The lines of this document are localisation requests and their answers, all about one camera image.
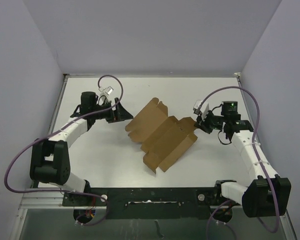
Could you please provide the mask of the brown cardboard paper box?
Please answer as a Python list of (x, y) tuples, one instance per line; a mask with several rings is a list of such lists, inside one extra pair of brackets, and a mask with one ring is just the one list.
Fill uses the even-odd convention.
[(195, 121), (168, 115), (168, 107), (157, 97), (125, 126), (125, 131), (144, 152), (143, 163), (152, 171), (166, 172), (197, 141)]

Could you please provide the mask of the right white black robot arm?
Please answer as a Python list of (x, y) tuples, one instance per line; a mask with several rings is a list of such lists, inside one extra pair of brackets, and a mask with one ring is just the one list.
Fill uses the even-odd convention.
[(193, 106), (195, 127), (210, 134), (217, 130), (235, 146), (250, 178), (249, 186), (234, 180), (218, 180), (219, 188), (212, 192), (213, 200), (222, 205), (229, 199), (240, 204), (249, 218), (282, 216), (287, 210), (291, 192), (288, 178), (280, 177), (253, 139), (254, 129), (242, 120), (237, 101), (223, 101), (220, 115), (213, 114), (208, 103), (197, 100)]

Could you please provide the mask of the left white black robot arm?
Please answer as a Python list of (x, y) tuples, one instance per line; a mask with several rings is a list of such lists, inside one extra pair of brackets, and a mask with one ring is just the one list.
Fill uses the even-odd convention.
[(68, 122), (55, 134), (32, 147), (29, 176), (32, 180), (51, 184), (62, 190), (75, 192), (74, 200), (81, 206), (92, 199), (90, 183), (71, 172), (69, 148), (84, 133), (88, 132), (97, 120), (117, 123), (132, 120), (134, 117), (120, 103), (105, 99), (98, 103), (95, 92), (81, 93), (80, 104), (76, 107)]

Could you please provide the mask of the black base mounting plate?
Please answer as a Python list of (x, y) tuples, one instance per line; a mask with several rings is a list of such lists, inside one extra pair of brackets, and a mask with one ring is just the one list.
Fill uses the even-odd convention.
[(226, 201), (217, 187), (93, 187), (91, 195), (66, 193), (62, 206), (73, 216), (90, 221), (90, 212), (104, 210), (106, 220), (207, 220), (212, 208)]

